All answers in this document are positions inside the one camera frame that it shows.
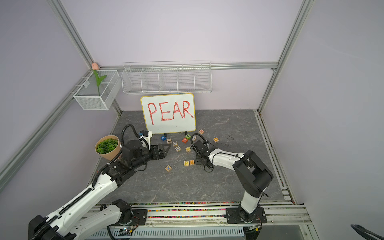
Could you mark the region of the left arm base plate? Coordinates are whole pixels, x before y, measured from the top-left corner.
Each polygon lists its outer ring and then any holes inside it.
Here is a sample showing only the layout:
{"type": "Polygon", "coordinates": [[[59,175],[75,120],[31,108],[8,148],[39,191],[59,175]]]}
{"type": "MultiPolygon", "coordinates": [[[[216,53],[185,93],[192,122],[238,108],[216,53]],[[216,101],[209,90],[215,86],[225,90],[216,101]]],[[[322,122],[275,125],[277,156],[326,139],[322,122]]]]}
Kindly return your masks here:
{"type": "Polygon", "coordinates": [[[117,225],[120,226],[144,226],[148,211],[145,209],[126,210],[122,213],[117,225]]]}

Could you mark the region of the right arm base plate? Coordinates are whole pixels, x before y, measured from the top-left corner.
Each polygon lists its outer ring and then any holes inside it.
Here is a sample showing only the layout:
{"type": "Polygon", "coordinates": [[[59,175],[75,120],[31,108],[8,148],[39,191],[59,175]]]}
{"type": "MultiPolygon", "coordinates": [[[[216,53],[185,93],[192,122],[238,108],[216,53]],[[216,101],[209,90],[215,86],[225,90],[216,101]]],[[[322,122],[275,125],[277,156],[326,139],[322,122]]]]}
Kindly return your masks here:
{"type": "Polygon", "coordinates": [[[226,208],[224,217],[228,224],[265,224],[267,223],[266,213],[264,208],[257,207],[251,214],[237,208],[226,208]]]}

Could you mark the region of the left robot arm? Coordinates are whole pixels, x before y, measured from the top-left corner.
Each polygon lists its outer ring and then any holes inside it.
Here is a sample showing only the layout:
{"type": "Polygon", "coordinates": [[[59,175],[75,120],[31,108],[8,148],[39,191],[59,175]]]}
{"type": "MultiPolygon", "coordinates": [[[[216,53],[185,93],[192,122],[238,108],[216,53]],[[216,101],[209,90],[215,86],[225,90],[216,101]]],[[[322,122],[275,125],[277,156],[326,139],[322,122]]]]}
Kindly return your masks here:
{"type": "Polygon", "coordinates": [[[131,140],[94,176],[91,184],[76,197],[48,216],[41,215],[29,223],[30,240],[84,240],[114,224],[133,229],[145,223],[146,214],[134,213],[124,200],[116,200],[95,215],[84,215],[101,199],[115,191],[149,161],[164,159],[171,145],[149,145],[144,140],[131,140]]]}

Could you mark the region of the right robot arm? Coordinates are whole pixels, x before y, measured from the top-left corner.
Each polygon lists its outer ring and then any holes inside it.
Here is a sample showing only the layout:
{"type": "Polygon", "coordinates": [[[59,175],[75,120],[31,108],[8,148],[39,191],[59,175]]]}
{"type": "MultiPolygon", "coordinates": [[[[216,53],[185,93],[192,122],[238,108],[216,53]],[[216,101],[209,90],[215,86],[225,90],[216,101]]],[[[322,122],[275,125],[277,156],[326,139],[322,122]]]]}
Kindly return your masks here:
{"type": "Polygon", "coordinates": [[[255,152],[227,152],[209,147],[207,141],[196,141],[192,144],[192,149],[196,153],[196,160],[204,167],[210,170],[214,167],[223,167],[234,171],[245,190],[238,207],[226,208],[229,224],[262,225],[267,222],[265,210],[260,207],[260,200],[263,196],[267,196],[265,190],[274,179],[274,175],[255,152]]]}

